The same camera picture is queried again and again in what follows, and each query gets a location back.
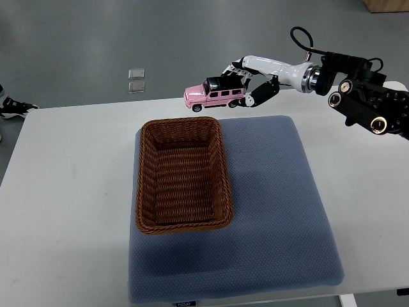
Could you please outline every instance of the wicker basket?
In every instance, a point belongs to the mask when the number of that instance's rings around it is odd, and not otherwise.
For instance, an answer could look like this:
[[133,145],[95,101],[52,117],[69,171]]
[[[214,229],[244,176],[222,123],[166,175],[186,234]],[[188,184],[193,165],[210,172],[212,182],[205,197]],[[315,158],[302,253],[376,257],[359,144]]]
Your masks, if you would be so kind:
[[152,120],[142,127],[135,213],[138,229],[147,234],[231,222],[233,199],[216,119]]

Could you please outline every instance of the toy car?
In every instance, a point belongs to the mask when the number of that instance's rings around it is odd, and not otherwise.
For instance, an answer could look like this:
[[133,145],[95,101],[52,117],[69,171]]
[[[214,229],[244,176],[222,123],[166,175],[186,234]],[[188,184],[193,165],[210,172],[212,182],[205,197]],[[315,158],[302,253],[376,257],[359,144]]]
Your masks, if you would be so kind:
[[244,87],[237,77],[222,76],[206,78],[202,84],[185,90],[185,104],[193,112],[202,107],[236,107],[244,97]]

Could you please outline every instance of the black cable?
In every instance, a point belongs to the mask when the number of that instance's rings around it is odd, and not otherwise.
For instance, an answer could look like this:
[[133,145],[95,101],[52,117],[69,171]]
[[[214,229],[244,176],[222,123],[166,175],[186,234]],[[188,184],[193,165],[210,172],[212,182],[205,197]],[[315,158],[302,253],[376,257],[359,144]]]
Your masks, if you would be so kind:
[[370,62],[370,61],[374,61],[374,60],[379,61],[379,64],[381,65],[381,67],[378,68],[377,70],[375,70],[374,72],[379,72],[383,68],[383,61],[380,58],[372,58],[372,59],[369,59],[368,61]]
[[[302,43],[300,43],[294,36],[294,31],[295,30],[300,30],[301,32],[303,32],[305,35],[307,35],[308,39],[309,39],[309,45],[310,47],[306,47],[304,46]],[[322,50],[318,50],[318,49],[314,49],[314,42],[313,42],[313,37],[311,36],[311,34],[308,33],[308,31],[304,28],[301,27],[293,27],[291,29],[291,31],[289,32],[289,35],[291,36],[291,38],[293,39],[293,41],[296,43],[297,46],[299,46],[301,49],[311,52],[311,53],[317,53],[317,54],[322,54],[323,56],[326,55],[327,53],[325,51]]]

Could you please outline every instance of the sneaker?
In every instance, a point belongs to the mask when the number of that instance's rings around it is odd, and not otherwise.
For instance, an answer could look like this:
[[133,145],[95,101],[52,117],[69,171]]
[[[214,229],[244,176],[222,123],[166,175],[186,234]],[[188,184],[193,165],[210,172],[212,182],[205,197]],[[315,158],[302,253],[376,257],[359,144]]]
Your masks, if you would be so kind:
[[0,105],[0,117],[11,118],[14,116],[21,116],[25,118],[28,112],[38,109],[35,104],[25,104],[23,102],[18,102],[10,97],[6,97],[3,104]]

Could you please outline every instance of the blue cushion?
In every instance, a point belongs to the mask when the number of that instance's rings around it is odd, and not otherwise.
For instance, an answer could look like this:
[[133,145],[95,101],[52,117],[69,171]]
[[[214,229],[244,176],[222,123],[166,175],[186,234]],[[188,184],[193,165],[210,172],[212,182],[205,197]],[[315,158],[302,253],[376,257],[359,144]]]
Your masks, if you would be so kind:
[[338,285],[344,272],[291,118],[220,120],[235,206],[221,230],[145,235],[130,219],[132,303],[183,302]]

